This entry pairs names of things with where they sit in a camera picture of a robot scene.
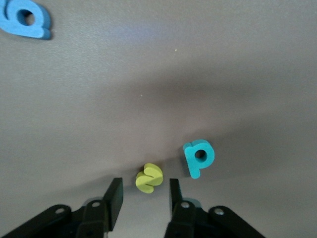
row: black metal bracket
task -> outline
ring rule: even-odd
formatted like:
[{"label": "black metal bracket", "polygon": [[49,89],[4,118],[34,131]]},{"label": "black metal bracket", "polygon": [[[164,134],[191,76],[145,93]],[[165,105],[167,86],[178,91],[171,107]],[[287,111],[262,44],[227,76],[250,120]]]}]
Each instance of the black metal bracket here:
[{"label": "black metal bracket", "polygon": [[114,178],[102,199],[71,212],[55,205],[2,238],[103,238],[113,230],[123,203],[122,178]]},{"label": "black metal bracket", "polygon": [[183,200],[178,179],[170,179],[172,219],[165,238],[264,238],[231,209],[212,207],[208,212]]}]

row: blue foam letter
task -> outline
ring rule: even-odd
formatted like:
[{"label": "blue foam letter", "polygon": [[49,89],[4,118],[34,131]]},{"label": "blue foam letter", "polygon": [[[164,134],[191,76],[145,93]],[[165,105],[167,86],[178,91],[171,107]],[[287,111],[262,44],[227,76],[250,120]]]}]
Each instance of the blue foam letter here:
[{"label": "blue foam letter", "polygon": [[[32,25],[25,22],[25,16],[34,15]],[[0,28],[8,33],[40,39],[49,39],[51,18],[44,7],[31,0],[0,0]]]},{"label": "blue foam letter", "polygon": [[[200,169],[207,168],[214,161],[214,150],[206,140],[195,140],[183,146],[190,176],[193,179],[200,177]],[[198,158],[195,156],[197,151],[202,150],[205,154]]]}]

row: gray tabletop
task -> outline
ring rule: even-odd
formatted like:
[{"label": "gray tabletop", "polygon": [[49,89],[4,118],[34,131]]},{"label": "gray tabletop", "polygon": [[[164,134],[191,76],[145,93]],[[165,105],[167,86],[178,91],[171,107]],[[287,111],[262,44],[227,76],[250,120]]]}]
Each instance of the gray tabletop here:
[{"label": "gray tabletop", "polygon": [[[111,238],[163,237],[169,178],[268,238],[316,237],[317,1],[37,2],[51,40],[0,30],[0,236],[123,177]],[[196,180],[195,139],[216,154]]]}]

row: gray surface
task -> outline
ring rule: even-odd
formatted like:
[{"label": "gray surface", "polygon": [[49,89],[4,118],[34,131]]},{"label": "gray surface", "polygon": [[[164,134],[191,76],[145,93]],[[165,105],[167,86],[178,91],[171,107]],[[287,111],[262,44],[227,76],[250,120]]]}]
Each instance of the gray surface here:
[{"label": "gray surface", "polygon": [[[163,237],[168,178],[268,238],[317,233],[315,0],[38,0],[53,39],[0,31],[0,236],[123,177],[111,238]],[[214,146],[188,177],[181,146]],[[153,194],[133,180],[156,162]]]}]

